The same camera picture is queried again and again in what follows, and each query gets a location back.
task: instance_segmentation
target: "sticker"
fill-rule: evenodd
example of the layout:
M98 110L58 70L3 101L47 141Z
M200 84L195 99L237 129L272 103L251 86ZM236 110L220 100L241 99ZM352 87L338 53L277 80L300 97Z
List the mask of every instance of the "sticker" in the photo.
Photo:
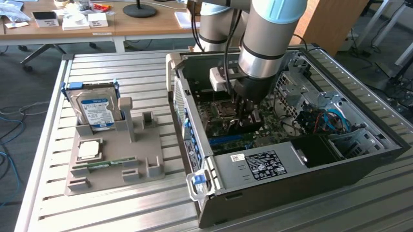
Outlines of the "sticker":
M275 151L257 153L244 159L255 180L263 180L287 173Z
M232 162L241 161L244 160L244 155L243 154L231 155L231 160Z
M113 124L112 112L106 109L109 101L106 99L82 100L81 107L89 125L97 128L108 127Z
M110 35L110 32L94 32L92 35Z

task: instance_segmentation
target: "wooden desk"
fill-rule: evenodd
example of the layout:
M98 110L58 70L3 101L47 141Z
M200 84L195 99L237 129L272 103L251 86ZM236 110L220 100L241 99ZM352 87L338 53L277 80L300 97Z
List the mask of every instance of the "wooden desk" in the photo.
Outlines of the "wooden desk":
M27 44L65 44L82 42L112 41L116 52L124 52L122 42L140 39L189 38L190 31L181 29L174 20L174 9L154 6L156 16L137 19L122 14L122 7L132 2L105 2L113 15L106 15L108 27L62 31L61 27L38 28L34 21L21 28L7 29L3 23L9 20L0 19L0 45ZM184 8L181 3L162 2L174 8ZM22 12L31 17L31 12L55 9L51 0L23 2Z

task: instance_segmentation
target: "motherboard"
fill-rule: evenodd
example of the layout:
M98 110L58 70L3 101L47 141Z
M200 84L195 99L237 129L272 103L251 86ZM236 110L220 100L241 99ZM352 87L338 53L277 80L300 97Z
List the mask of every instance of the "motherboard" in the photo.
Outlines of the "motherboard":
M215 155L276 144L285 137L293 136L293 133L288 134L281 127L269 99L260 103L263 126L255 132L229 133L231 123L236 119L231 100L197 102L197 112Z

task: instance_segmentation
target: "paper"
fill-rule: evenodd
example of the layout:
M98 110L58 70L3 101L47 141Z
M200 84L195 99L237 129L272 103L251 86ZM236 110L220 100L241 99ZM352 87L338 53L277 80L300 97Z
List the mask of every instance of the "paper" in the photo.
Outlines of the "paper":
M186 13L185 12L174 12L174 18L178 23L180 28L182 29L190 29L190 21L186 19Z
M22 22L22 23L5 23L3 24L6 26L6 28L18 28L18 27L23 27L27 25L26 22Z

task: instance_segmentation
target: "floor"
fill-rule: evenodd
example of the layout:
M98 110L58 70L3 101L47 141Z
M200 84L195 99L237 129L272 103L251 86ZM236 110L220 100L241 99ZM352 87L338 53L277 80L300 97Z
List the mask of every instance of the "floor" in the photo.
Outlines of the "floor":
M360 17L354 32L359 32L368 22L371 15ZM362 44L359 50L368 44L368 38L366 43ZM411 43L411 33L403 29L395 27L384 41L382 42L379 48L382 53L372 53L368 57L371 62L384 63L394 70L399 69L392 65L398 56L402 54L403 50ZM62 45L61 48L70 54L88 54L100 52L114 52L114 47L110 42L100 42L97 44L97 49L88 47L86 43L82 44L68 44ZM192 39L173 39L173 40L149 40L140 41L137 43L130 43L133 47L144 50L164 50L164 49L181 49L192 45ZM27 46L29 50L34 50L37 46ZM31 104L34 102L42 102L49 100L51 94L51 87L54 84L54 77L58 70L60 64L60 53L50 49L41 56L34 59L29 65L33 67L31 73L25 73L21 70L18 62L23 59L27 53L17 50L15 46L10 46L3 55L0 56L0 99L2 99L0 108L9 106L22 106ZM340 52L335 56L340 64L354 72L363 68L367 62L358 58L354 58L346 52ZM356 72L356 77L363 79L374 80L376 77L383 76L378 71L375 66L363 69ZM406 77L413 76L413 68L408 69ZM38 112L45 109L45 105L33 109ZM402 112L406 116L410 116L407 111ZM7 116L9 119L19 119L21 115ZM35 153L37 141L41 133L41 127L43 122L45 114L37 116L27 116L25 119L25 131L18 136L17 139L5 144L0 151L5 151L13 158L15 162L17 171L21 178L21 188L17 196L13 198L11 205L0 208L0 231L9 232L13 231L14 223L18 215L18 201L22 199L23 186L27 180L31 161ZM13 123L3 122L0 120L0 134L5 134L14 127ZM5 165L0 166L0 174L3 172ZM7 172L3 179L0 181L0 202L6 200L9 196L13 195L15 191L15 178L11 170Z

